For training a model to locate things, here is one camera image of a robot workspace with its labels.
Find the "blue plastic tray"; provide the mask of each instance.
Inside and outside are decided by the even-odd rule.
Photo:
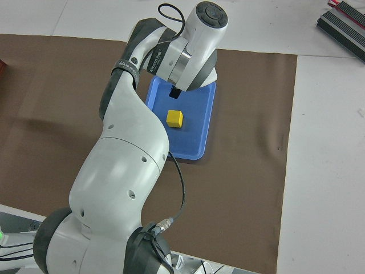
[[[178,99],[169,97],[171,88],[171,83],[154,76],[149,86],[146,105],[164,125],[172,154],[180,159],[197,160],[205,151],[216,83],[194,91],[182,91]],[[182,111],[182,128],[167,125],[169,110]]]

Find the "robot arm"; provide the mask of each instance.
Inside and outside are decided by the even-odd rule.
[[[103,132],[72,186],[70,208],[49,216],[35,237],[35,261],[44,273],[173,273],[167,243],[152,234],[169,219],[166,226],[141,227],[168,137],[135,89],[142,67],[184,91],[216,80],[215,47],[227,23],[220,7],[202,2],[180,36],[154,18],[135,26],[103,94]]]

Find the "black strap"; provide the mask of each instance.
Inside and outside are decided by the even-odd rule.
[[[148,72],[156,75],[157,70],[159,69],[161,62],[164,59],[166,51],[175,34],[176,32],[169,28],[166,28],[164,33],[162,33],[160,40],[157,43],[155,50],[151,54],[151,58],[148,62],[148,66],[146,69]]]
[[[139,81],[139,72],[137,67],[128,60],[119,59],[115,62],[112,73],[115,69],[122,69],[126,72],[129,72],[133,76],[133,87],[136,90]]]

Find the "yellow block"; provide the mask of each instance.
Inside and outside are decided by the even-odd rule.
[[[180,110],[169,110],[166,123],[169,127],[181,128],[183,126],[183,113]]]

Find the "brown table surface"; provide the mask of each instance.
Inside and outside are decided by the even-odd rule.
[[[48,215],[68,193],[102,130],[99,102],[124,42],[0,35],[0,203]],[[218,50],[205,155],[183,162],[186,211],[171,249],[275,273],[297,57]],[[138,94],[145,99],[151,75]],[[174,214],[181,187],[167,162],[143,223]]]

